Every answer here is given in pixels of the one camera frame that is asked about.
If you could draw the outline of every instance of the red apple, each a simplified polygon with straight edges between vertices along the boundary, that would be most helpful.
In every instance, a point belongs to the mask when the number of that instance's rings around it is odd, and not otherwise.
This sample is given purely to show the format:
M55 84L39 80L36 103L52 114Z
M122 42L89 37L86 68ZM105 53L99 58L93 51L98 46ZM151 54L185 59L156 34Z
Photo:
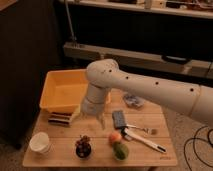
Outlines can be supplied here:
M109 143L113 145L115 142L121 142L122 136L118 131L113 131L109 135Z

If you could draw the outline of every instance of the box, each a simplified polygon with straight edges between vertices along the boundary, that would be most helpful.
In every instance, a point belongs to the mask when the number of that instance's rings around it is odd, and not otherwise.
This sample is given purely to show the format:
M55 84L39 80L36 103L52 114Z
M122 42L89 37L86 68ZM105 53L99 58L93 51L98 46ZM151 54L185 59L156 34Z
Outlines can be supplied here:
M87 85L85 69L50 71L45 79L40 108L51 113L72 113L83 100Z

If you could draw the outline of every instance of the wooden surface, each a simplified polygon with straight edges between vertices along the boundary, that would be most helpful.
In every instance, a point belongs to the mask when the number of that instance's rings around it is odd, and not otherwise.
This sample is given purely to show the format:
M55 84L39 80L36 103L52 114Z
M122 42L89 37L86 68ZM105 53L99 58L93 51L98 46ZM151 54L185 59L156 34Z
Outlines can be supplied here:
M23 165L26 167L143 167L143 166L175 166L177 158L169 136L161 107L145 101L140 110L127 108L122 100L123 92L113 89L111 103L105 107L106 129L102 130L93 117L76 120L69 127L49 125L48 113L41 111L33 134L44 131L50 136L51 149L46 155L38 155L27 149ZM156 135L148 135L142 131L138 134L153 140L167 149L161 154L136 141L125 141L129 148L129 156L125 161L118 161L108 143L108 135L114 130L112 111L123 110L128 124L157 129ZM91 137L92 153L87 159L80 159L75 154L75 142L80 135Z
M14 4L17 0L0 0L0 11Z

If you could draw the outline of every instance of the paper cup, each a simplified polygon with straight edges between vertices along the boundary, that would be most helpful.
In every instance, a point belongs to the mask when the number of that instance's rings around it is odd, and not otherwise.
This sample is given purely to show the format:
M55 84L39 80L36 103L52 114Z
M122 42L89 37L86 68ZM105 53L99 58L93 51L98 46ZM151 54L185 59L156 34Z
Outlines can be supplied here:
M47 133L39 132L30 140L30 149L39 154L45 154L50 150L50 139Z

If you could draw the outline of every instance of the concrete floor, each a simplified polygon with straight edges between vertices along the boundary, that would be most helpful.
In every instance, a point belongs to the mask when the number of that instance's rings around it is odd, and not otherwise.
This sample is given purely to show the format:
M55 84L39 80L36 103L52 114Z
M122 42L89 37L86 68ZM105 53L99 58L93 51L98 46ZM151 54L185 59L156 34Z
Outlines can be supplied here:
M170 135L174 144L174 148L176 150L177 158L178 158L178 166L176 167L160 167L157 168L157 171L186 171L189 168L186 165L183 153L183 146L185 141L188 138L193 137L195 131L203 126L202 124L195 122L185 116L177 114L168 109L163 109L165 113L165 117L167 120L168 128L170 131ZM207 129L204 129L198 137L206 138ZM85 168L85 169L68 169L68 168L24 168L22 167L22 160L24 156L24 152L27 148L32 129L28 131L26 139L23 142L23 148L19 151L14 150L9 145L0 144L0 171L49 171L49 170L76 170L76 171L145 171L147 168L133 168L133 169L94 169L94 168ZM198 149L198 154L202 159L204 159L209 164L213 165L213 149L204 144L202 142L197 142L196 147ZM192 151L192 143L189 143L187 146L187 157L190 162L193 171L213 171L212 168L209 168L202 164L194 155Z

